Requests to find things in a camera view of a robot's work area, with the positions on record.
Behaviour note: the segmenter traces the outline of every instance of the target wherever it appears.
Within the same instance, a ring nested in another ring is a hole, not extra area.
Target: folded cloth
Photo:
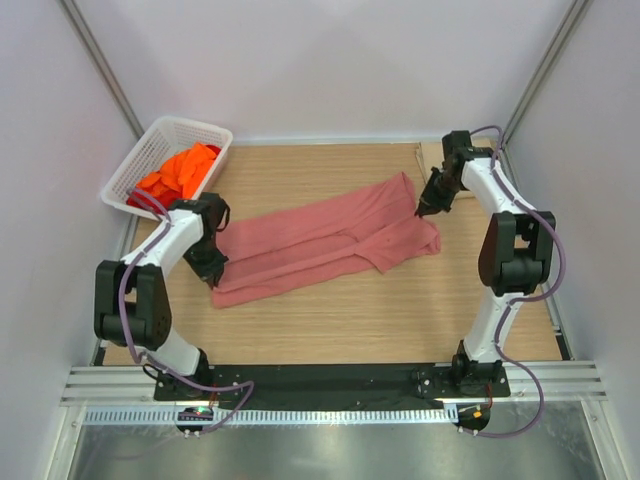
[[[179,198],[193,198],[219,153],[220,149],[215,145],[196,142],[190,149],[164,162],[160,170],[151,172],[140,180],[136,187],[169,208]],[[141,196],[138,198],[138,195],[132,194],[127,199],[127,205],[139,207],[138,200],[145,204],[149,203]],[[155,205],[149,206],[160,213]]]
[[[216,307],[278,295],[440,251],[436,227],[414,216],[411,180],[390,180],[292,210],[231,223],[217,245],[229,262]]]

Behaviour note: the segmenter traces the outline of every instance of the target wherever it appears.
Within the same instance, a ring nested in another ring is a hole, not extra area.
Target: wooden table
[[[237,147],[215,191],[232,221],[323,200],[404,171],[418,195],[424,180],[415,144]],[[434,144],[429,155],[440,155]],[[474,198],[431,217],[442,252],[277,297],[217,310],[184,260],[168,279],[173,324],[211,363],[388,363],[451,359],[480,305],[477,257],[488,220]],[[136,244],[156,224],[142,220]],[[506,352],[521,360],[558,360],[544,303],[520,310]],[[107,348],[105,364],[130,364],[126,349]]]

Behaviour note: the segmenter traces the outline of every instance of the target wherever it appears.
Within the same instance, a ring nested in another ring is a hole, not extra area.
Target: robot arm
[[[199,200],[180,200],[156,230],[120,261],[103,261],[96,270],[94,331],[98,338],[126,346],[119,308],[119,287],[124,272],[136,258],[126,285],[135,300],[125,301],[136,352],[195,383],[210,385],[204,351],[185,341],[171,325],[165,278],[184,257],[198,277],[217,285],[228,260],[216,246],[216,232],[224,230],[229,207],[217,194]]]
[[[492,162],[491,149],[473,147],[467,131],[451,132],[442,145],[443,168],[432,169],[416,215],[449,211],[456,193],[467,189],[490,218],[478,257],[484,299],[471,331],[453,358],[451,372],[457,385],[465,381],[482,385],[495,381],[501,368],[494,336],[503,314],[507,316],[500,329],[500,344],[521,305],[512,300],[532,294],[549,277],[553,240],[530,214],[535,208],[509,182],[500,164]],[[555,228],[550,212],[537,214]]]

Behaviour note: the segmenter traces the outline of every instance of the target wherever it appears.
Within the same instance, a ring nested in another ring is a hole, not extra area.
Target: pink cloth
[[[411,180],[390,180],[292,210],[231,223],[217,244],[229,257],[216,307],[230,307],[440,251],[436,227],[414,216]]]

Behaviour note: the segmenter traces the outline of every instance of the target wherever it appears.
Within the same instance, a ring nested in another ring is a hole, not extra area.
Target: laundry basket
[[[159,170],[162,164],[176,153],[200,142],[219,147],[220,153],[191,197],[198,198],[213,185],[222,172],[232,140],[233,135],[229,130],[215,125],[185,118],[160,117],[153,122],[102,189],[102,200],[119,210],[154,219],[153,214],[143,208],[127,205],[131,189],[149,173]]]

